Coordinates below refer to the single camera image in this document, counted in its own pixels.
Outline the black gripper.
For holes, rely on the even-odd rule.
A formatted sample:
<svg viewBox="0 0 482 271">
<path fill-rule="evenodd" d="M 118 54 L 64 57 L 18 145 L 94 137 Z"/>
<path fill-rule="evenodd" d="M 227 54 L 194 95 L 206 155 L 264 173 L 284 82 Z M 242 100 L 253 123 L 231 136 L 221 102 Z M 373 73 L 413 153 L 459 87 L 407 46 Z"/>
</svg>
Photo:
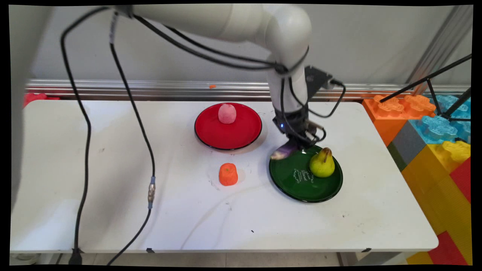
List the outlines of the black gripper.
<svg viewBox="0 0 482 271">
<path fill-rule="evenodd" d="M 289 139 L 289 151 L 301 151 L 311 148 L 326 138 L 326 131 L 320 125 L 310 121 L 307 108 L 293 113 L 275 109 L 273 122 L 282 134 Z"/>
</svg>

